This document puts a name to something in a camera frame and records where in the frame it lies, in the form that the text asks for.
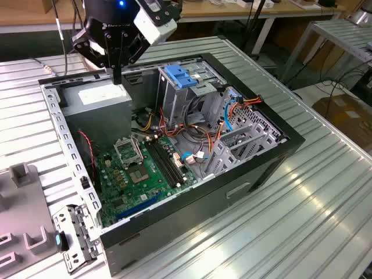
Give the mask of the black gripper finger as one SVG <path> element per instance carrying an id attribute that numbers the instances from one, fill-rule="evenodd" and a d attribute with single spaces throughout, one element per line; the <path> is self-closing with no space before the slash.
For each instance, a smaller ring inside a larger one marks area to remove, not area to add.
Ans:
<path id="1" fill-rule="evenodd" d="M 116 84 L 121 84 L 121 70 L 134 64 L 150 47 L 147 39 L 141 34 L 121 32 L 119 57 L 116 68 Z"/>
<path id="2" fill-rule="evenodd" d="M 71 40 L 74 49 L 79 54 L 94 66 L 105 69 L 113 84 L 116 84 L 117 51 L 115 47 L 110 45 L 112 36 L 109 33 L 104 32 L 100 36 L 103 38 L 103 46 L 100 46 L 96 39 L 90 37 L 86 28 L 79 31 Z"/>

